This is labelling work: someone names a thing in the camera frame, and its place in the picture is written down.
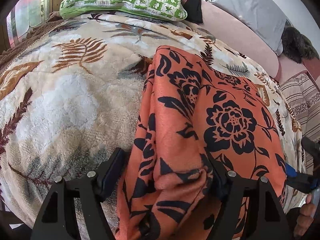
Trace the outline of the right hand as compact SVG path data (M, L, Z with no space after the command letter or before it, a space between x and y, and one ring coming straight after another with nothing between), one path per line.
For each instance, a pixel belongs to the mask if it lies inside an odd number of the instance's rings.
M313 222L317 207L312 204L312 194L308 194L306 203L300 208L297 224L293 231L295 237L303 236Z

